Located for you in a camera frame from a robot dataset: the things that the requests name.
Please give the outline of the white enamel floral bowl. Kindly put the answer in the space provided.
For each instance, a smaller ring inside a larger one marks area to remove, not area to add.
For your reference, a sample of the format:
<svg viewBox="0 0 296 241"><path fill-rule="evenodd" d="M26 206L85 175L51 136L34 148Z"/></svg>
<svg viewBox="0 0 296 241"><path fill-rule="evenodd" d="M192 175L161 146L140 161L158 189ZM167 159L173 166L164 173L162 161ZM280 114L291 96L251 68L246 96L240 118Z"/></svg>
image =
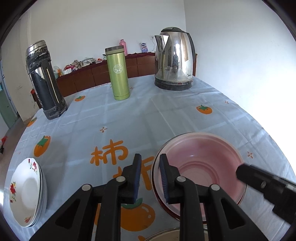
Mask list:
<svg viewBox="0 0 296 241"><path fill-rule="evenodd" d="M180 228L179 227L174 227L170 228L168 230L164 230L161 232L158 232L148 238L145 238L144 240L148 241L179 241L180 237Z"/></svg>

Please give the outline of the pink thermos bottle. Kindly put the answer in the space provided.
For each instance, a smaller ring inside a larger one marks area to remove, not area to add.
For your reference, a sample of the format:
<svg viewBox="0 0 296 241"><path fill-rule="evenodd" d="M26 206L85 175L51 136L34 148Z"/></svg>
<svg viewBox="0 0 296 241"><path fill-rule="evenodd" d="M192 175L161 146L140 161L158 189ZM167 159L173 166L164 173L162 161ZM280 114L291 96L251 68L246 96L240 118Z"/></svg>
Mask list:
<svg viewBox="0 0 296 241"><path fill-rule="evenodd" d="M124 48L125 56L127 56L127 47L126 47L126 42L124 41L124 39L121 39L119 44Z"/></svg>

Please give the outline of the red flower white plate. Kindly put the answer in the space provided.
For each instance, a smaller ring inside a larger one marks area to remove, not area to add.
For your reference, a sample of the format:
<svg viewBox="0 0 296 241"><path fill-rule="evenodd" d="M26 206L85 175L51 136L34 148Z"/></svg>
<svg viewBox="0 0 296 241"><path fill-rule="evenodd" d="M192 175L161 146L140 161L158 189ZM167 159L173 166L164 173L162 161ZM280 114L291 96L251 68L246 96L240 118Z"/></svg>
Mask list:
<svg viewBox="0 0 296 241"><path fill-rule="evenodd" d="M32 225L41 195L40 167L34 158L26 158L16 167L9 185L10 209L21 227Z"/></svg>

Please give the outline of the persimmon print tablecloth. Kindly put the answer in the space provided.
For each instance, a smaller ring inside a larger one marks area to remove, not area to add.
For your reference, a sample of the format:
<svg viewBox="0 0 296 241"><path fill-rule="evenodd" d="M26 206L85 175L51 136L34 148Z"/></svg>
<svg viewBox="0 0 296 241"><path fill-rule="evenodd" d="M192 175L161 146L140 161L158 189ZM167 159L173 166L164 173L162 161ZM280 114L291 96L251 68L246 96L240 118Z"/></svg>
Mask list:
<svg viewBox="0 0 296 241"><path fill-rule="evenodd" d="M244 109L214 87L195 78L190 89L168 91L154 84L152 75L129 80L130 97L116 101L110 84L93 87L66 98L68 109L48 120L38 111L21 136L12 156L4 185L4 217L20 240L31 236L84 184L99 186L116 177L142 156L138 196L141 205L125 210L137 232L122 230L122 240L140 240L178 226L159 205L151 188L154 156L171 138L204 132L231 143L248 164L295 181L292 166L275 141ZM36 157L48 188L47 208L34 227L23 228L10 210L11 177L18 164L34 157L34 148L50 142Z"/></svg>

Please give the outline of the black steel thermos jug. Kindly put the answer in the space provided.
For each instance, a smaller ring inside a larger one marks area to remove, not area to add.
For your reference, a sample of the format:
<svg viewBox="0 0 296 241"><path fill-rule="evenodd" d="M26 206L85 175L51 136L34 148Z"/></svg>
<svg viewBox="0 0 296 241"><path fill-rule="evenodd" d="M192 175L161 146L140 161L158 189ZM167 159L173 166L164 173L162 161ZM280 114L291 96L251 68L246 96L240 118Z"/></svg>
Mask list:
<svg viewBox="0 0 296 241"><path fill-rule="evenodd" d="M60 117L67 110L67 103L59 90L44 40L30 45L26 50L26 68L46 118L52 120Z"/></svg>

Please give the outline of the green thermos tumbler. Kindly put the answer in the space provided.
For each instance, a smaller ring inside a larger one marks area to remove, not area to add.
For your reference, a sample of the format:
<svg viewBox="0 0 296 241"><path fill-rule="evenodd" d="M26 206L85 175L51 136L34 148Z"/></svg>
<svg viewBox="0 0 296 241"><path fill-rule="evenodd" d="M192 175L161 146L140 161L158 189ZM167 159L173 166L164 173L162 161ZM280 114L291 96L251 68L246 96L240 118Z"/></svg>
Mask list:
<svg viewBox="0 0 296 241"><path fill-rule="evenodd" d="M105 49L109 77L115 100L125 100L130 97L128 84L125 49L122 45Z"/></svg>

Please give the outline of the red pink plastic bowl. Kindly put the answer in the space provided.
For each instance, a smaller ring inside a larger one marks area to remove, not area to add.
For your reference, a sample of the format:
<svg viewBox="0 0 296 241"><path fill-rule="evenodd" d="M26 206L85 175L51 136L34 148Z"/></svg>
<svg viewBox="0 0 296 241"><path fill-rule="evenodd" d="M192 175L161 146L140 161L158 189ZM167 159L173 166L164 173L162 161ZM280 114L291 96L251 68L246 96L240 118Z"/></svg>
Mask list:
<svg viewBox="0 0 296 241"><path fill-rule="evenodd" d="M180 174L202 186L217 184L237 203L243 201L246 184L236 178L236 169L244 163L241 154L225 139L211 133L184 133L166 142L157 153L152 169L153 192L171 217L180 218L180 206L167 204L159 169L159 158L166 154L170 165Z"/></svg>

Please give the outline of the green door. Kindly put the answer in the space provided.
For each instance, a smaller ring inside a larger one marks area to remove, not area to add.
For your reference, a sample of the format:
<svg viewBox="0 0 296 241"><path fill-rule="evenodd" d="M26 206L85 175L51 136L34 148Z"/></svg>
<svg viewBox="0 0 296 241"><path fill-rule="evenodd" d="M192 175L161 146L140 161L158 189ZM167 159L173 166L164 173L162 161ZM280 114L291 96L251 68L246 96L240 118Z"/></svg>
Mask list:
<svg viewBox="0 0 296 241"><path fill-rule="evenodd" d="M11 102L9 101L9 98L6 95L3 82L1 82L0 109L1 116L3 117L6 125L8 126L8 128L11 128L18 119L18 116L14 113L11 107Z"/></svg>

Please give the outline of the stainless steel electric kettle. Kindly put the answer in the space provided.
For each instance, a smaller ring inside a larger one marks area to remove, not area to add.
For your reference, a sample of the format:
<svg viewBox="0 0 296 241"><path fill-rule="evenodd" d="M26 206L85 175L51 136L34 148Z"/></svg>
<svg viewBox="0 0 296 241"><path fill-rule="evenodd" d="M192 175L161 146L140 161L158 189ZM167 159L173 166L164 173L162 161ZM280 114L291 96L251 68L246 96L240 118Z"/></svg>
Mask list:
<svg viewBox="0 0 296 241"><path fill-rule="evenodd" d="M196 60L191 35L180 28L167 27L155 39L155 86L171 91L191 88Z"/></svg>

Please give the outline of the dark red wooden sideboard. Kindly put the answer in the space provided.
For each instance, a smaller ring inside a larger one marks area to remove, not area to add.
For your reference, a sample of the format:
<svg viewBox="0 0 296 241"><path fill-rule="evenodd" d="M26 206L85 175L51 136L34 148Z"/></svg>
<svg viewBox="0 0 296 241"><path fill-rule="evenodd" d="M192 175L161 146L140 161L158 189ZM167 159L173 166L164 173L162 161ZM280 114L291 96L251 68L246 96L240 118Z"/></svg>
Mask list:
<svg viewBox="0 0 296 241"><path fill-rule="evenodd" d="M133 63L135 66L140 64L142 67L146 67L148 64L150 64L146 73L154 74L155 54L138 53L129 54L125 57L125 61L130 59L134 60ZM102 61L100 64L90 64L87 67L80 68L74 71L73 74L69 75L76 76L80 81L81 86L84 86L85 88L95 87L96 85L101 85L108 82L111 83L106 60Z"/></svg>

